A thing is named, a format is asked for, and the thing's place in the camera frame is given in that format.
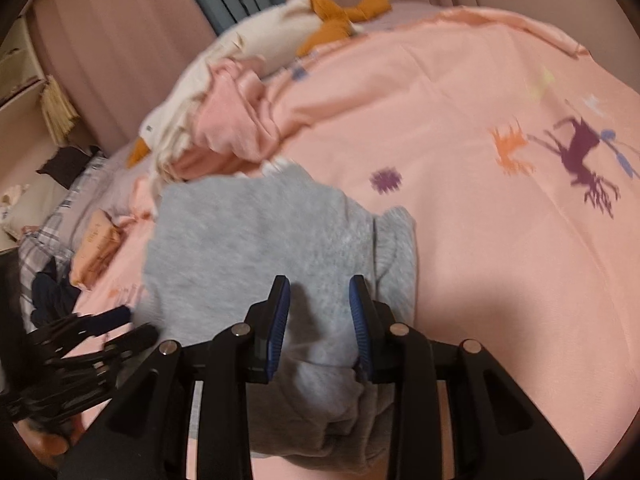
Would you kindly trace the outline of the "person's left hand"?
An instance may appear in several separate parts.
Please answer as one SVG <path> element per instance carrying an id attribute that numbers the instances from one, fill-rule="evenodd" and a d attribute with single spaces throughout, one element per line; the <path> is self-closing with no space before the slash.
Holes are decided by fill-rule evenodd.
<path id="1" fill-rule="evenodd" d="M 37 429 L 29 419 L 17 422 L 14 427 L 38 462 L 54 470 L 60 468 L 63 456 L 86 431 L 81 414 L 66 420 L 64 436 Z"/>

